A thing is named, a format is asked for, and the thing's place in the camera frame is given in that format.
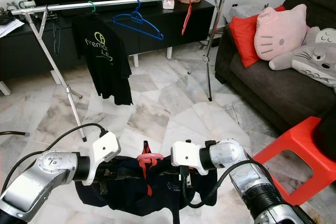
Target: black cable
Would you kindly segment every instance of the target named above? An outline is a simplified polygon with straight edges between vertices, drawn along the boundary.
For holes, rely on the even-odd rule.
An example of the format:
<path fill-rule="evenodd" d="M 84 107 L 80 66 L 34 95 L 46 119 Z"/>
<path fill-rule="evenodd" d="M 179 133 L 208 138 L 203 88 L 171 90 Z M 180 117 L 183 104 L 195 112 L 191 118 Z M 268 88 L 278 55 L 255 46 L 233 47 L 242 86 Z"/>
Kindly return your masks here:
<path fill-rule="evenodd" d="M 56 57 L 59 57 L 59 49 L 60 49 L 60 45 L 61 45 L 61 26 L 59 24 L 59 20 L 57 19 L 56 21 L 52 22 L 52 33 L 54 35 L 54 53 Z M 57 28 L 58 28 L 58 48 L 57 47 L 57 39 L 56 39 L 56 35 L 57 35 Z"/>
<path fill-rule="evenodd" d="M 82 124 L 81 126 L 77 126 L 69 131 L 67 131 L 66 133 L 64 133 L 63 135 L 61 135 L 60 137 L 58 137 L 52 144 L 49 145 L 48 148 L 46 148 L 44 151 L 39 151 L 39 152 L 33 152 L 33 153 L 30 153 L 28 154 L 27 156 L 23 157 L 22 159 L 20 159 L 15 165 L 14 167 L 12 168 L 12 170 L 10 170 L 9 174 L 7 175 L 6 177 L 6 180 L 4 182 L 4 186 L 2 188 L 2 191 L 1 191 L 1 194 L 6 190 L 7 188 L 7 185 L 8 185 L 8 182 L 10 180 L 10 177 L 13 175 L 14 171 L 16 170 L 16 168 L 26 159 L 30 158 L 31 156 L 34 156 L 34 155 L 37 155 L 37 154 L 42 154 L 43 152 L 46 152 L 46 151 L 49 151 L 52 147 L 55 146 L 55 144 L 57 144 L 63 137 L 65 137 L 66 135 L 69 135 L 70 133 L 78 130 L 78 129 L 81 129 L 81 128 L 84 128 L 84 127 L 88 127 L 88 126 L 97 126 L 100 131 L 101 131 L 101 134 L 100 134 L 100 137 L 102 137 L 101 135 L 106 133 L 107 131 L 103 128 L 103 126 L 101 126 L 100 124 L 98 123 L 86 123 L 86 124 Z M 26 170 L 28 170 L 29 168 L 31 168 L 33 165 L 34 165 L 35 162 L 32 162 Z"/>
<path fill-rule="evenodd" d="M 200 203 L 198 204 L 192 204 L 187 197 L 186 194 L 186 178 L 183 178 L 182 181 L 182 194 L 183 194 L 183 198 L 185 200 L 185 202 L 188 204 L 188 206 L 190 206 L 191 208 L 200 208 L 201 206 L 205 205 L 207 203 L 207 201 L 215 194 L 215 192 L 218 190 L 218 188 L 221 186 L 223 180 L 225 179 L 225 177 L 227 175 L 229 175 L 230 172 L 232 172 L 234 169 L 236 169 L 237 167 L 241 166 L 241 165 L 245 165 L 245 164 L 255 164 L 258 165 L 259 167 L 264 167 L 262 164 L 258 163 L 257 161 L 254 160 L 245 160 L 245 161 L 241 161 L 237 164 L 234 164 L 233 166 L 229 167 L 225 173 L 219 178 L 219 180 L 217 181 L 217 183 L 215 184 L 215 186 L 212 188 L 212 190 L 210 191 L 210 193 L 205 197 L 205 199 L 203 199 Z M 267 169 L 263 169 L 263 171 L 266 173 L 267 176 L 271 177 L 269 171 L 267 171 Z"/>
<path fill-rule="evenodd" d="M 208 41 L 208 40 L 200 40 L 199 43 L 200 43 L 202 46 L 207 47 L 208 44 L 209 44 L 209 41 Z"/>
<path fill-rule="evenodd" d="M 30 153 L 28 154 L 27 156 L 24 156 L 23 158 L 21 158 L 15 165 L 14 167 L 10 170 L 10 172 L 8 173 L 6 179 L 5 179 L 5 182 L 4 182 L 4 186 L 2 187 L 2 190 L 1 190 L 1 194 L 6 190 L 7 188 L 7 185 L 8 185 L 8 182 L 10 180 L 10 177 L 13 175 L 14 171 L 16 170 L 16 168 L 26 159 L 32 157 L 32 156 L 35 156 L 35 155 L 38 155 L 38 154 L 42 154 L 43 151 L 39 151 L 39 152 L 33 152 L 33 153 Z"/>
<path fill-rule="evenodd" d="M 21 136 L 29 136 L 28 132 L 21 132 L 21 131 L 2 131 L 0 132 L 1 135 L 21 135 Z"/>
<path fill-rule="evenodd" d="M 246 153 L 246 155 L 247 155 L 247 157 L 248 157 L 250 160 L 253 160 L 253 158 L 252 158 L 248 153 Z M 260 164 L 260 163 L 259 163 L 258 166 L 259 166 L 259 168 L 265 173 L 266 178 L 267 178 L 267 179 L 271 182 L 271 184 L 274 186 L 275 191 L 278 193 L 279 197 L 280 197 L 283 201 L 285 201 L 285 200 L 283 199 L 283 197 L 282 197 L 280 191 L 279 191 L 278 188 L 275 186 L 274 181 L 273 181 L 273 179 L 272 179 L 272 176 L 271 176 L 271 174 L 269 173 L 268 169 L 267 169 L 264 165 L 262 165 L 262 164 Z"/>
<path fill-rule="evenodd" d="M 52 144 L 49 145 L 48 148 L 46 148 L 45 152 L 50 150 L 51 148 L 53 148 L 55 146 L 55 144 L 57 144 L 63 137 L 65 137 L 66 135 L 69 135 L 70 133 L 76 131 L 76 130 L 79 130 L 81 128 L 84 128 L 84 127 L 88 127 L 88 126 L 97 126 L 98 128 L 100 128 L 100 131 L 101 132 L 104 132 L 105 129 L 103 128 L 103 126 L 101 126 L 100 124 L 98 123 L 86 123 L 86 124 L 82 124 L 81 126 L 77 126 L 69 131 L 67 131 L 66 133 L 64 133 L 63 135 L 61 135 L 60 137 L 58 137 Z"/>

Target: tv stand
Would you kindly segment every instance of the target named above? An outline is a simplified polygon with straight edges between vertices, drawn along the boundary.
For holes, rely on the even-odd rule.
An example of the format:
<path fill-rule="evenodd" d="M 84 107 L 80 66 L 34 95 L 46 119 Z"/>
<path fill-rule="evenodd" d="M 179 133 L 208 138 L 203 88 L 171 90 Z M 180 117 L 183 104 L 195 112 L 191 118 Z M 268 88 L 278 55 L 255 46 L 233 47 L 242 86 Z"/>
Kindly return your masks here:
<path fill-rule="evenodd" d="M 187 10 L 188 5 L 182 4 L 179 1 L 175 1 L 175 8 L 173 10 L 163 9 L 161 2 L 159 2 L 158 6 L 148 6 L 139 9 L 143 18 L 154 24 L 164 34 L 164 40 L 162 41 L 118 26 L 112 22 L 113 16 L 122 13 L 131 13 L 131 9 L 102 12 L 100 15 L 123 39 L 127 54 L 133 56 L 134 65 L 138 67 L 137 58 L 143 52 L 167 48 L 167 58 L 171 58 L 173 46 L 207 38 L 213 17 L 214 5 L 205 0 L 194 3 L 186 31 L 184 36 L 182 36 L 181 31 Z M 83 58 L 78 59 L 77 57 L 71 30 L 73 17 L 63 16 L 58 13 L 58 19 L 61 28 L 59 57 L 54 56 L 52 23 L 46 23 L 43 34 L 43 40 L 56 65 L 60 70 L 66 70 L 74 66 L 86 64 Z M 149 33 L 152 32 L 147 26 L 143 26 L 142 29 Z M 52 67 L 28 24 L 23 25 L 0 39 L 0 81 L 51 70 Z"/>

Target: marble floor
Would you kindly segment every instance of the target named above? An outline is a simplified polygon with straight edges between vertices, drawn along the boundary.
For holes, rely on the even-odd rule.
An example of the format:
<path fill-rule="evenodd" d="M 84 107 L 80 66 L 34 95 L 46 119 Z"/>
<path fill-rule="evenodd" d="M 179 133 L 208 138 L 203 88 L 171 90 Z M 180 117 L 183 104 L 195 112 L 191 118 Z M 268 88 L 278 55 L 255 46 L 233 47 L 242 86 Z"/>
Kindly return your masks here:
<path fill-rule="evenodd" d="M 97 96 L 89 71 L 85 66 L 63 72 L 71 88 L 83 95 L 74 98 L 82 123 L 96 122 L 114 132 L 120 140 L 121 155 L 138 156 L 143 141 L 149 142 L 152 152 L 169 155 L 175 141 L 191 139 L 194 143 L 206 140 L 234 138 L 254 155 L 279 136 L 278 132 L 258 114 L 235 90 L 220 84 L 214 77 L 217 48 L 211 53 L 211 85 L 213 102 L 206 94 L 204 51 L 199 44 L 173 48 L 171 60 L 165 50 L 139 55 L 139 68 L 132 67 L 129 78 L 134 105 L 116 106 L 113 97 L 103 100 Z M 0 131 L 30 132 L 29 137 L 1 136 L 1 187 L 15 164 L 24 155 L 44 150 L 55 138 L 76 126 L 69 101 L 62 86 L 55 85 L 50 74 L 7 81 L 12 94 L 0 94 Z M 64 138 L 55 149 L 87 153 L 90 143 L 97 139 L 95 127 L 85 129 L 88 142 L 78 133 Z M 311 176 L 305 164 L 291 153 L 279 155 L 267 167 L 291 191 Z M 15 173 L 18 175 L 30 163 L 27 161 Z M 336 186 L 331 185 L 302 207 L 318 223 L 336 223 Z M 244 203 L 229 179 L 218 191 L 214 207 L 181 210 L 181 223 L 253 223 Z M 145 217 L 84 205 L 73 183 L 56 188 L 35 216 L 34 224 L 71 223 L 172 223 L 167 209 Z"/>

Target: metal clothes rack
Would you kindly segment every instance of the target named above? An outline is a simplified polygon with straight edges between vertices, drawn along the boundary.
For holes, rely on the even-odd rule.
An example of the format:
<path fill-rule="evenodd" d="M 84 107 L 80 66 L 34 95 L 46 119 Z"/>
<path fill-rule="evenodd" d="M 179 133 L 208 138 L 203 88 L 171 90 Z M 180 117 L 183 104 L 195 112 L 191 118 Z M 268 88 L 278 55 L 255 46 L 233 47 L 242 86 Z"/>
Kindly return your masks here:
<path fill-rule="evenodd" d="M 163 0 L 140 0 L 140 2 L 155 2 L 155 1 L 163 1 Z M 223 9 L 223 5 L 224 5 L 224 1 L 225 0 L 219 0 L 219 4 L 217 0 L 215 1 L 215 6 L 216 6 L 216 18 L 215 18 L 215 22 L 213 25 L 213 29 L 212 29 L 212 34 L 210 36 L 209 39 L 209 43 L 208 43 L 208 47 L 207 47 L 207 53 L 206 55 L 204 55 L 203 57 L 203 61 L 206 63 L 206 79 L 207 79 L 207 87 L 208 87 L 208 98 L 210 101 L 212 101 L 212 96 L 211 96 L 211 85 L 210 85 L 210 75 L 209 75 L 209 54 L 210 54 L 210 50 L 211 50 L 211 44 L 213 42 L 215 33 L 216 33 L 216 29 L 217 29 L 217 25 L 219 22 L 219 18 L 220 18 L 220 14 L 222 13 L 222 9 Z M 95 6 L 110 6 L 110 5 L 123 5 L 123 4 L 133 4 L 133 3 L 138 3 L 137 0 L 115 0 L 115 1 L 103 1 L 103 2 L 94 2 L 93 4 Z M 67 9 L 76 9 L 76 8 L 83 8 L 83 7 L 92 7 L 92 3 L 82 3 L 82 4 L 69 4 L 69 5 L 55 5 L 55 6 L 45 6 L 45 7 L 35 7 L 35 8 L 28 8 L 28 9 L 19 9 L 19 10 L 14 10 L 12 11 L 13 15 L 24 15 L 26 20 L 28 21 L 30 27 L 33 30 L 33 33 L 38 41 L 38 43 L 40 44 L 43 52 L 45 53 L 45 55 L 47 56 L 52 68 L 54 69 L 54 74 L 56 74 L 56 76 L 58 77 L 58 79 L 60 80 L 60 83 L 63 85 L 63 87 L 65 88 L 65 92 L 68 96 L 68 99 L 70 101 L 71 104 L 71 108 L 72 111 L 74 112 L 76 121 L 78 126 L 81 125 L 80 121 L 79 121 L 79 116 L 74 104 L 74 100 L 72 98 L 72 95 L 75 95 L 79 98 L 82 98 L 82 95 L 80 95 L 79 93 L 77 93 L 76 91 L 72 90 L 70 85 L 68 85 L 62 74 L 60 73 L 60 71 L 58 70 L 53 58 L 51 57 L 50 52 L 48 51 L 44 41 L 42 40 L 42 35 L 43 35 L 43 31 L 45 28 L 45 24 L 46 24 L 46 20 L 47 20 L 47 14 L 49 11 L 54 11 L 54 10 L 67 10 Z M 42 18 L 42 22 L 41 22 L 41 26 L 40 26 L 40 30 L 38 31 L 35 24 L 33 23 L 30 14 L 33 13 L 42 13 L 43 12 L 43 18 Z M 80 134 L 83 138 L 84 141 L 86 141 L 86 136 L 84 134 L 83 129 L 80 129 Z"/>

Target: green hanger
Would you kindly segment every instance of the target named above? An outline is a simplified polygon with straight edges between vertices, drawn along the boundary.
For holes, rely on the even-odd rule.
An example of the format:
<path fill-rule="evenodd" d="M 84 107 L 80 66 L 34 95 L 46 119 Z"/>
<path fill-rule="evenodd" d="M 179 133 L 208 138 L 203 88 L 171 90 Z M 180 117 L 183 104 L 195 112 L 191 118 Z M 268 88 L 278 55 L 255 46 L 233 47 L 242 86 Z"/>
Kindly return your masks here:
<path fill-rule="evenodd" d="M 95 4 L 92 2 L 92 1 L 88 1 L 88 3 L 90 3 L 90 4 L 92 4 L 93 5 L 93 13 L 95 13 L 96 12 L 96 6 L 95 6 Z"/>

